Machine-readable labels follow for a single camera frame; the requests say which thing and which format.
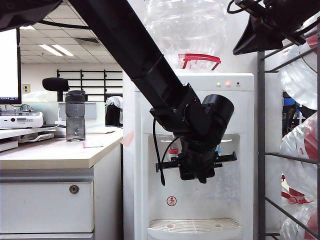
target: projector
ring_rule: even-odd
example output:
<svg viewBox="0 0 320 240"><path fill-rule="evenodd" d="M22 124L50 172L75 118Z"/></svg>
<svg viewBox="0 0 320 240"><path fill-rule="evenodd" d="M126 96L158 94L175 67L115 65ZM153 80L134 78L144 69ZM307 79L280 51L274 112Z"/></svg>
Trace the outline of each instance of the projector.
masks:
<svg viewBox="0 0 320 240"><path fill-rule="evenodd" d="M0 129L41 128L43 124L40 111L0 111Z"/></svg>

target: warning label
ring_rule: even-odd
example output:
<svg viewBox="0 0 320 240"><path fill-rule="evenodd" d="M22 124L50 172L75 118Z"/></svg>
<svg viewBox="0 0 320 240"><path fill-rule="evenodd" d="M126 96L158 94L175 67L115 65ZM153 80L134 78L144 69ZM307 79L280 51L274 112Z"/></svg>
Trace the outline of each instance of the warning label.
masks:
<svg viewBox="0 0 320 240"><path fill-rule="evenodd" d="M173 207L177 204L177 199L175 196L170 196L166 199L166 204L168 204L168 206Z"/></svg>

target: ceiling light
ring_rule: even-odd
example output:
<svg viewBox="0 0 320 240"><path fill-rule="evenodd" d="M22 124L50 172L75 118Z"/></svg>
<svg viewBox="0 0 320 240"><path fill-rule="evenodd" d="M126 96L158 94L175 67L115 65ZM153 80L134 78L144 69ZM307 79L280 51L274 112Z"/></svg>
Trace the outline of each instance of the ceiling light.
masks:
<svg viewBox="0 0 320 240"><path fill-rule="evenodd" d="M54 50L52 47L50 47L48 45L42 44L42 45L39 45L39 46L42 47L43 49L47 50L48 52L56 55L56 56L59 56L59 57L63 56L60 52Z"/></svg>
<svg viewBox="0 0 320 240"><path fill-rule="evenodd" d="M62 46L56 44L56 45L52 45L52 47L58 49L60 52L64 53L67 56L73 56L73 54L71 52L69 52L67 49L63 48Z"/></svg>
<svg viewBox="0 0 320 240"><path fill-rule="evenodd" d="M29 26L21 26L20 29L23 30L36 30L33 26L29 25Z"/></svg>

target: bottle rack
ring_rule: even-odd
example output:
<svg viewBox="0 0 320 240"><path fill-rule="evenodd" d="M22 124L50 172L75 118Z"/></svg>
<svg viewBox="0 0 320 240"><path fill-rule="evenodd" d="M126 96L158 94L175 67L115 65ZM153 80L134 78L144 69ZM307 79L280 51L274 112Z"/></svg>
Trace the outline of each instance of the bottle rack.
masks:
<svg viewBox="0 0 320 240"><path fill-rule="evenodd" d="M296 219L290 213L288 213L281 206L272 201L268 196L266 196L266 156L275 156L279 158L286 158L292 161L300 161L310 164L317 165L317 209L318 212L320 210L320 140L317 141L317 159L304 159L300 157L293 157L288 155L279 154L278 152L266 152L266 107L265 107L265 74L278 73L278 70L283 68L284 66L302 58L305 55L310 54L314 50L318 50L317 55L317 69L320 70L320 24L317 27L317 30L311 32L306 35L306 37L310 37L314 34L318 36L318 44L316 47L303 52L302 54L292 58L291 60L284 62L283 64L274 67L271 70L265 70L265 59L283 51L284 49L289 48L294 45L293 43L289 43L285 45L283 48L275 50L267 55L265 52L258 52L257 54L257 120L258 120L258 235L259 240L265 240L266 237L271 237L275 240L279 240L280 234L278 232L266 232L266 203L271 204L281 213L286 215L288 218L293 220L296 224L302 227L305 231L309 232L315 239L320 240L320 214L317 215L317 232L312 231L308 226L303 224L301 221ZM317 74L317 105L320 106L320 73ZM320 112L317 112L317 136L320 136Z"/></svg>
<svg viewBox="0 0 320 240"><path fill-rule="evenodd" d="M84 89L89 89L89 88L94 88L94 89L99 89L103 88L103 93L87 93L88 96L103 96L104 97L104 102L106 102L109 94L107 93L108 89L110 88L118 88L122 89L122 84L119 85L107 85L108 81L121 81L122 83L122 78L108 78L108 73L122 73L120 70L56 70L56 76L59 78L61 77L61 73L79 73L79 78L65 78L68 81L77 81L80 83L80 85L70 85L70 88L78 88L81 90ZM101 78L84 78L85 73L101 73ZM84 85L84 81L102 81L103 85ZM119 96L121 94L117 93L111 93L113 96Z"/></svg>

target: air vent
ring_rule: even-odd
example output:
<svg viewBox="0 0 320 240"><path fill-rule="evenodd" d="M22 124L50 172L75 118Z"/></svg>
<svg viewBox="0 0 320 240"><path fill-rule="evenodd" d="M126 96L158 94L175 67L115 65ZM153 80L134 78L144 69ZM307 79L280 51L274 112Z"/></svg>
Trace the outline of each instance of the air vent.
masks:
<svg viewBox="0 0 320 240"><path fill-rule="evenodd" d="M100 41L98 40L98 38L74 38L74 40L77 41L78 44L80 45L101 45Z"/></svg>

